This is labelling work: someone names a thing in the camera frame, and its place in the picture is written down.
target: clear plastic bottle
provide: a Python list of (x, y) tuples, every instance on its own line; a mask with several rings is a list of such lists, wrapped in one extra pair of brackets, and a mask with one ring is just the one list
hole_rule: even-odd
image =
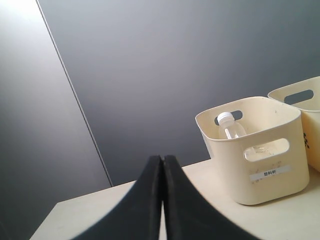
[[(236, 139), (247, 135), (244, 127), (235, 121), (234, 116), (230, 112), (222, 112), (217, 117), (219, 123), (219, 137), (220, 139)], [(248, 148), (244, 152), (245, 158), (250, 159), (256, 151), (253, 147)]]

